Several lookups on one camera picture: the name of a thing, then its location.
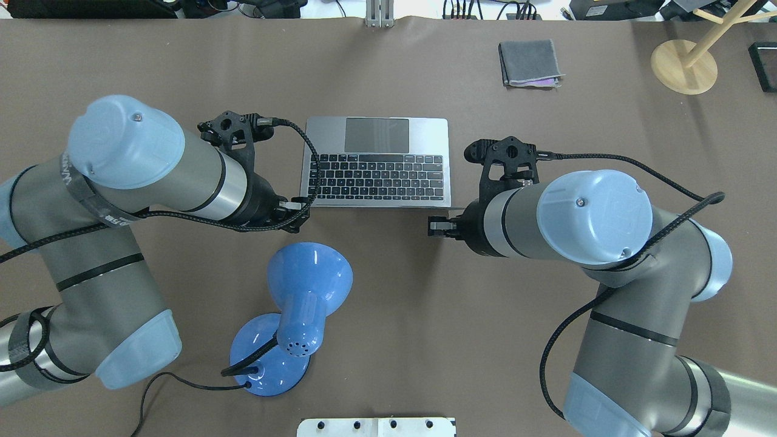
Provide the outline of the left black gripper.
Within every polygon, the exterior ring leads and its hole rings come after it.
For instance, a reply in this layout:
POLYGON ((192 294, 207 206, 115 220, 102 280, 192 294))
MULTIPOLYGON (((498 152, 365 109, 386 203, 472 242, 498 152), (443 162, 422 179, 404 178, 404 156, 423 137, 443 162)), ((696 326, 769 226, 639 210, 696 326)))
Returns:
POLYGON ((240 227, 268 228, 296 234, 309 219, 307 197, 291 200, 279 196, 263 177, 253 174, 249 178, 249 191, 240 207, 240 227), (299 204, 292 208, 287 202, 299 204))

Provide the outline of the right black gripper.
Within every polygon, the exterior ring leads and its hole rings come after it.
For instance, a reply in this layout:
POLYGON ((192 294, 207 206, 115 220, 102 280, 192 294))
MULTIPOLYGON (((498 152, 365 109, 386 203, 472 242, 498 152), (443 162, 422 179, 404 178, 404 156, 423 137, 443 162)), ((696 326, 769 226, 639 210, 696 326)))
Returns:
POLYGON ((430 216, 429 236, 463 241, 481 256, 516 257, 517 250, 507 231, 509 201, 510 197, 494 197, 487 203, 474 201, 452 218, 430 216))

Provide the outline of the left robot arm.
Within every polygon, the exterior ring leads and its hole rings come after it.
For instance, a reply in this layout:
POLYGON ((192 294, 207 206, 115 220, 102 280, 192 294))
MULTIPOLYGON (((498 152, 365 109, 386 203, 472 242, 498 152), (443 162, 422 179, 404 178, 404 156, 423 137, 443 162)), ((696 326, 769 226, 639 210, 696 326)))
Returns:
POLYGON ((174 361, 182 342, 131 224, 161 215, 240 232, 298 232, 319 189, 288 200, 254 171, 254 143, 289 121, 223 112, 184 130, 129 96, 102 97, 59 157, 2 185, 2 239, 42 255, 61 303, 2 321, 2 406, 95 375, 108 389, 174 361))

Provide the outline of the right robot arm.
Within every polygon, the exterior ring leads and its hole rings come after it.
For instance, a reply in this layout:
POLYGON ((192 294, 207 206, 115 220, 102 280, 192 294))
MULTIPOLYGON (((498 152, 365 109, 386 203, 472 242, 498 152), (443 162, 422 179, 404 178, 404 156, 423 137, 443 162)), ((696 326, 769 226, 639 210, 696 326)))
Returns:
POLYGON ((477 254, 569 261, 599 292, 563 405, 585 436, 774 436, 775 387, 676 348, 692 302, 727 284, 726 241, 652 206, 624 172, 579 171, 430 217, 477 254))

